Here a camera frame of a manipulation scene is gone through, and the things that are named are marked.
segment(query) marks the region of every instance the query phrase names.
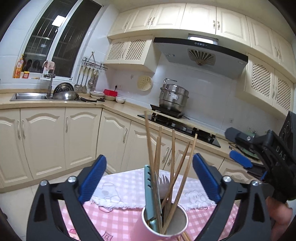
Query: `screw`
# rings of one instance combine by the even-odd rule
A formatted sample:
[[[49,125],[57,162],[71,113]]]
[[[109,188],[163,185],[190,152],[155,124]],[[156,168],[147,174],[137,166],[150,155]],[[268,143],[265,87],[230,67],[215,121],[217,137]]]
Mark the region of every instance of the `screw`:
[[[251,181],[251,184],[254,186],[254,187],[257,187],[259,186],[259,182],[254,180],[254,181]]]
[[[229,182],[231,182],[231,177],[230,176],[224,176],[223,181],[226,182],[226,183],[229,183]]]
[[[42,181],[40,182],[40,185],[41,185],[41,186],[46,186],[46,185],[47,185],[47,181],[46,181],[46,180],[42,180]]]
[[[77,179],[76,177],[71,176],[71,177],[68,178],[68,182],[74,183],[74,182],[76,182],[76,179]]]

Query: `window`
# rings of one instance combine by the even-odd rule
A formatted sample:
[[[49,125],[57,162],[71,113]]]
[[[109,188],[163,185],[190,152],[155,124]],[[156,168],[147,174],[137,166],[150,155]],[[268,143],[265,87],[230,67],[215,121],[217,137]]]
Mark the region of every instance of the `window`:
[[[53,0],[25,48],[23,71],[43,73],[44,61],[52,60],[57,76],[71,77],[82,41],[101,7],[92,0]]]

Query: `paper cup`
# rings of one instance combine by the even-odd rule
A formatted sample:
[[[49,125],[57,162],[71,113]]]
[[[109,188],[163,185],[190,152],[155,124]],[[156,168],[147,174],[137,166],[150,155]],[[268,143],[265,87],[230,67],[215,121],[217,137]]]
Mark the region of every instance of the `paper cup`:
[[[131,241],[158,241],[174,240],[177,236],[183,233],[188,226],[188,216],[185,210],[178,205],[172,221],[167,229],[166,235],[159,234],[153,231],[145,221],[145,208],[143,208],[133,230],[130,233]]]

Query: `orange bottle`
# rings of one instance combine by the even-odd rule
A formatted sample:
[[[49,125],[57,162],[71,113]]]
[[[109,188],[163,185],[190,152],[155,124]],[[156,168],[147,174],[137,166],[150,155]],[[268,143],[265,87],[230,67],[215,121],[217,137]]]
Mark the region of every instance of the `orange bottle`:
[[[14,71],[14,74],[13,74],[14,78],[20,78],[20,74],[21,74],[21,71],[22,71],[22,65],[24,63],[24,60],[22,59],[22,57],[20,58],[20,60],[15,65],[15,71]]]

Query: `pink checkered tablecloth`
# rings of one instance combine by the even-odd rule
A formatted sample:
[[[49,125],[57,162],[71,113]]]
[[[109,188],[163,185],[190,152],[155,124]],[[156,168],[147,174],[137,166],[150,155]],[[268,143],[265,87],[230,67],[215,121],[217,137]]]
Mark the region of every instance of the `pink checkered tablecloth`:
[[[105,241],[130,240],[130,232],[138,218],[141,218],[142,211],[140,208],[125,210],[106,209],[104,207],[99,207],[97,204],[92,202],[85,202],[83,207]],[[194,240],[198,236],[210,218],[214,208],[215,207],[193,209],[186,212],[189,219],[186,231],[191,240]],[[220,239],[228,236],[237,215],[237,211],[238,207],[234,205]],[[62,215],[70,236],[79,240],[66,206],[62,209]]]

